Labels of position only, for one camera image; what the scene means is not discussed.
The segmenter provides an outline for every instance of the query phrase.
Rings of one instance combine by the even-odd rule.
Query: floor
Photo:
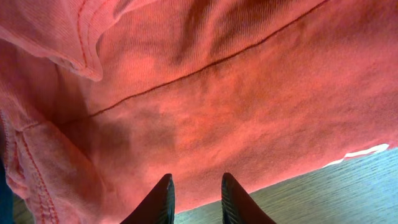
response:
[[[251,196],[277,223],[397,223],[398,149],[344,161]],[[14,220],[33,223],[17,197]],[[180,213],[175,223],[222,223],[221,203]]]

